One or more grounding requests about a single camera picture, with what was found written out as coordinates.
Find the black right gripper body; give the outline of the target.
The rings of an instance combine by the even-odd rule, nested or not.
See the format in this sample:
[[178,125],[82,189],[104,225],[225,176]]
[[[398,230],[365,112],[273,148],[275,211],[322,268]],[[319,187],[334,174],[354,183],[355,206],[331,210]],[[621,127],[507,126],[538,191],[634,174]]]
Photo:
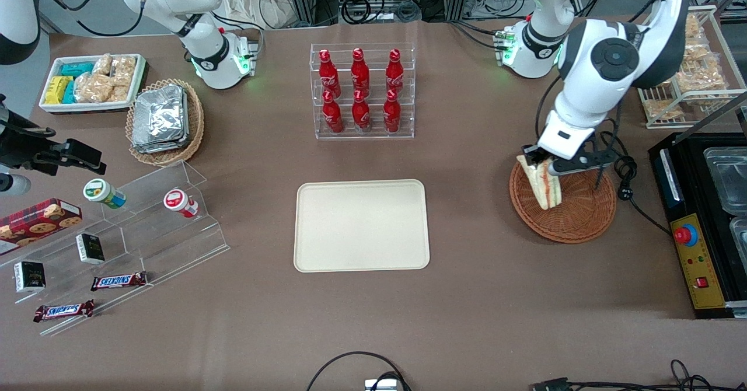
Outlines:
[[57,173],[58,166],[43,160],[37,155],[50,152],[56,135],[52,128],[41,128],[32,121],[16,114],[5,106],[6,96],[1,96],[1,164],[13,169],[36,170],[41,173]]

